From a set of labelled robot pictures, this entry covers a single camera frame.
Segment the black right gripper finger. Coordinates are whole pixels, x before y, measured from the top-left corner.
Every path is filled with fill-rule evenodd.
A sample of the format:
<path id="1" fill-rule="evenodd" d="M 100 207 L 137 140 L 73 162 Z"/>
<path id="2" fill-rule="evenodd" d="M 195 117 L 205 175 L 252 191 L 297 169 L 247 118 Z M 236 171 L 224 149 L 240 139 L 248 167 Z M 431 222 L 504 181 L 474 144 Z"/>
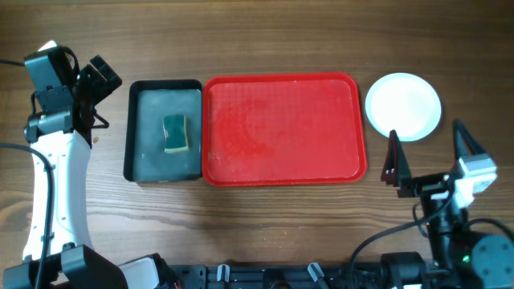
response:
<path id="1" fill-rule="evenodd" d="M 469 133 L 460 119 L 453 121 L 452 129 L 455 157 L 474 156 L 486 153 L 485 149 Z"/>
<path id="2" fill-rule="evenodd" d="M 387 185 L 402 187 L 409 179 L 411 179 L 411 171 L 401 141 L 397 132 L 391 130 L 381 180 Z"/>

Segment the yellow green sponge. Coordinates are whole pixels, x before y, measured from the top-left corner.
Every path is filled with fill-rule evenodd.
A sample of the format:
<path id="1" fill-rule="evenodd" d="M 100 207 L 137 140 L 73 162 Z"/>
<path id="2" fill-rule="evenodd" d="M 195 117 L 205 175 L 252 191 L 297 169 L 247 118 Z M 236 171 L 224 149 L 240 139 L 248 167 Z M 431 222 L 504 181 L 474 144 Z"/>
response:
<path id="1" fill-rule="evenodd" d="M 169 115 L 163 118 L 166 153 L 179 153 L 189 149 L 187 119 L 183 115 Z"/>

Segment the white plate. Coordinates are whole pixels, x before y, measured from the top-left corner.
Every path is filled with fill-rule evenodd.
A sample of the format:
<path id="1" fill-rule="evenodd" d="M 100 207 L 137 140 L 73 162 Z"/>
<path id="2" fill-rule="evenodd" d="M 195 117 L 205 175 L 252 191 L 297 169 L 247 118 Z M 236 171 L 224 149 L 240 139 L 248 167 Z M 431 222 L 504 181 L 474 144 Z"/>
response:
<path id="1" fill-rule="evenodd" d="M 385 75 L 369 89 L 365 113 L 383 136 L 394 130 L 399 140 L 412 142 L 430 135 L 439 125 L 443 106 L 435 89 L 410 73 Z"/>

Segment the black water tray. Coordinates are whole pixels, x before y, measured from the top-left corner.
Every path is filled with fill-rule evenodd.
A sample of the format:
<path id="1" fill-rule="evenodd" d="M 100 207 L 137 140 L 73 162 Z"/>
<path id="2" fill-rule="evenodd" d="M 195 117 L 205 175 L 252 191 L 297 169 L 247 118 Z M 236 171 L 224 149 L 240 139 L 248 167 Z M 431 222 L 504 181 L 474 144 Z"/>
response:
<path id="1" fill-rule="evenodd" d="M 188 181 L 202 176 L 202 84 L 196 79 L 140 80 L 129 89 L 124 178 Z M 174 152 L 165 134 L 179 116 L 187 148 Z"/>

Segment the red plastic tray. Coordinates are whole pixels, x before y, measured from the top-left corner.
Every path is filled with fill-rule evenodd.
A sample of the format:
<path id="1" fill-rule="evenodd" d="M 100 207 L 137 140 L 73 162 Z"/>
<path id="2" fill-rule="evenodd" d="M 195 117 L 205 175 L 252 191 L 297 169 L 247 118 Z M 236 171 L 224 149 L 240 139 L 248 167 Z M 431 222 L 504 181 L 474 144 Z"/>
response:
<path id="1" fill-rule="evenodd" d="M 211 185 L 351 183 L 367 168 L 358 86 L 343 72 L 219 76 L 203 88 Z"/>

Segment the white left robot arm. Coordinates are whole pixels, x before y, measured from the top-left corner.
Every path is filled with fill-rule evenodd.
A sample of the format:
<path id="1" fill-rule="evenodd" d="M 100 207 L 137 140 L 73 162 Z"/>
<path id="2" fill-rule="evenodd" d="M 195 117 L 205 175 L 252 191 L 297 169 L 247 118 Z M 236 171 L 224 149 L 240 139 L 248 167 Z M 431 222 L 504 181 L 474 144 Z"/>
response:
<path id="1" fill-rule="evenodd" d="M 24 59 L 35 86 L 25 136 L 35 191 L 26 259 L 89 244 L 85 182 L 96 106 L 121 84 L 101 58 L 65 47 Z M 124 177 L 271 186 L 350 183 L 365 173 L 355 80 L 342 72 L 142 80 L 129 93 Z"/>

